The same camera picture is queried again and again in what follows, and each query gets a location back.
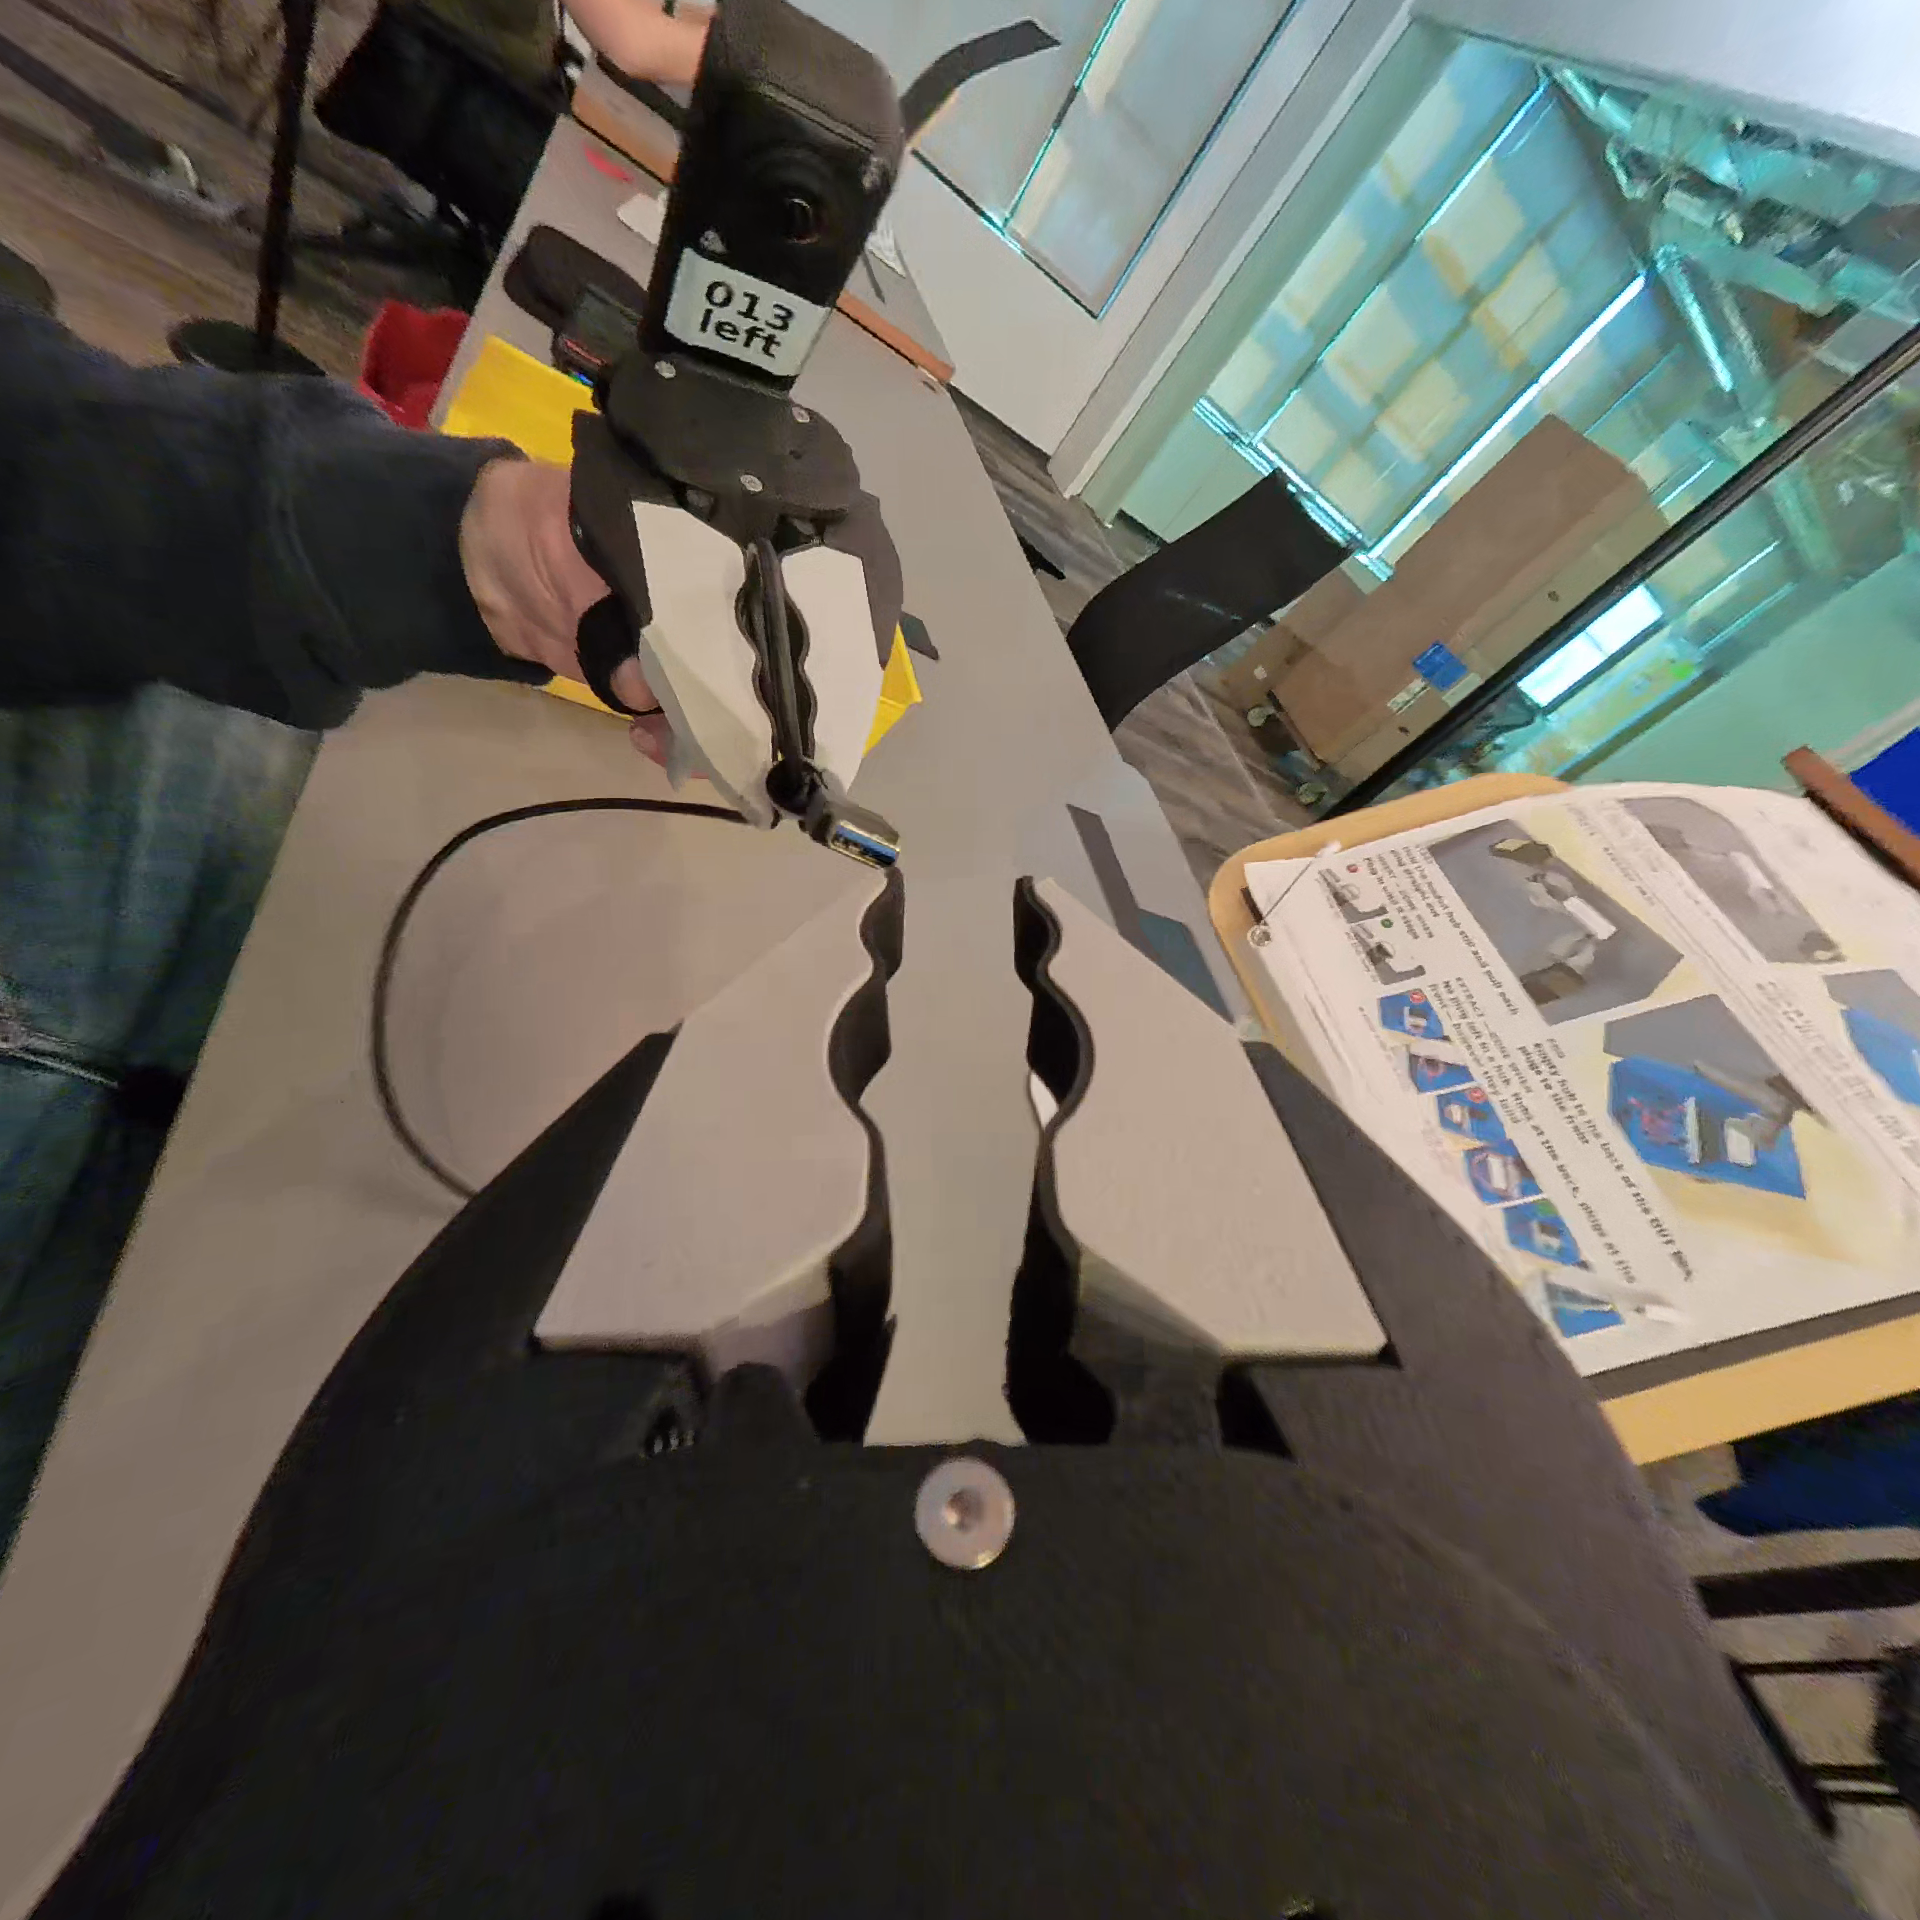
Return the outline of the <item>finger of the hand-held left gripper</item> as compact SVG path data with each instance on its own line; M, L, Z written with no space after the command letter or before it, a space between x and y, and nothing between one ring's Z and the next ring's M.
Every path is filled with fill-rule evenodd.
M900 556L887 537L867 552L797 552L802 677L811 695L811 757L854 774L865 757L900 624Z
M771 813L771 722L737 618L745 556L680 507L636 500L631 518L650 608L636 658L661 715L666 778L673 790L704 780L734 813Z

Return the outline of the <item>person's left forearm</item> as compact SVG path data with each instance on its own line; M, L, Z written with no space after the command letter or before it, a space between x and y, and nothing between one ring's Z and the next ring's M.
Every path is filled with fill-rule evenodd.
M132 367L1 308L1 706L165 687L299 731L419 677L542 687L468 587L507 443L407 430L324 376Z

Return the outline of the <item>person's legs in jeans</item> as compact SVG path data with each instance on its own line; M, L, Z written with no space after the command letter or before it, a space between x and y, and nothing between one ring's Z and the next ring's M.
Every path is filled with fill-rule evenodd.
M3 712L3 1553L320 744L163 687Z

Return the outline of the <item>black office chair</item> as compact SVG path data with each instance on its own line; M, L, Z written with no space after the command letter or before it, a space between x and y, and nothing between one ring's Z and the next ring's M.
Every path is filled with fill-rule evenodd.
M1203 522L1098 588L1067 654L1107 731L1352 554L1283 474L1264 474Z
M383 3L316 118L500 242L568 104L568 63L555 3Z

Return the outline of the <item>person's left hand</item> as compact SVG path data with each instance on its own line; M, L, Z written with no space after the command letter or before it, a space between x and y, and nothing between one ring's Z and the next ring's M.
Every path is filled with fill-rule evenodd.
M458 554L497 651L540 668L546 680L586 689L581 623L611 601L611 588L573 537L568 470L526 459L487 461L459 518Z

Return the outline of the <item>yellow plastic bin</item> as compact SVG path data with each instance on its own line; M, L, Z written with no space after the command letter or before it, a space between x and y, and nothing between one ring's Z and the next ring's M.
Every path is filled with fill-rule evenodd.
M458 382L444 382L441 401L439 432L446 436L501 441L547 466L569 462L573 421L595 410L586 385L493 335L481 338L472 367ZM878 682L865 752L922 703L904 621L898 621Z

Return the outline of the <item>black floor stand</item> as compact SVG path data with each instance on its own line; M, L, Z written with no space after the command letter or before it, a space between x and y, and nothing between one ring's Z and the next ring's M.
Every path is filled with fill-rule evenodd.
M188 369L324 376L324 369L279 337L279 312L292 274L294 198L302 156L302 126L312 72L320 6L282 3L282 55L274 91L274 136L266 200L257 225L252 320L183 318L163 345Z

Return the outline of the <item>red plastic tub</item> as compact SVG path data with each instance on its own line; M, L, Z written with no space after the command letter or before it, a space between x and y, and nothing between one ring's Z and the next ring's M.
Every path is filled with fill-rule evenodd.
M381 300L362 337L354 391L398 426L426 430L468 324L454 307Z

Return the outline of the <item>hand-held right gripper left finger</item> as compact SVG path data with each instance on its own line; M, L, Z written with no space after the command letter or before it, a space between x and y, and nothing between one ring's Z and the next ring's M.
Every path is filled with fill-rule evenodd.
M893 1227L865 1092L892 1057L902 883L869 878L693 1009L535 1321L560 1351L774 1370L864 1437L892 1356Z

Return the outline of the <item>wooden desk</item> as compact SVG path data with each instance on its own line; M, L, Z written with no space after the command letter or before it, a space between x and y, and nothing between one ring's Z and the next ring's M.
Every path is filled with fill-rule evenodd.
M636 246L653 250L680 158L683 102L592 61L572 83L569 118L581 131L587 169L614 190L614 219ZM915 284L873 249L860 255L836 308L927 381L951 381L951 357Z

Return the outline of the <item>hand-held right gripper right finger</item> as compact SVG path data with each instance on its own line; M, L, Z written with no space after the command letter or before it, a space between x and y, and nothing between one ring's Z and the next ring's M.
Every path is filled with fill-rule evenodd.
M1050 878L1015 883L1036 1120L1023 1443L1210 1443L1268 1368L1388 1336L1236 1028Z

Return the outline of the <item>black electronics box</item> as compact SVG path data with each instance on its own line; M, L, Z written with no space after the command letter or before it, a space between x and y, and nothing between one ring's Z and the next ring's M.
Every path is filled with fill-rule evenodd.
M505 263L500 290L546 329L561 372L594 381L637 347L644 284L561 228L534 225Z

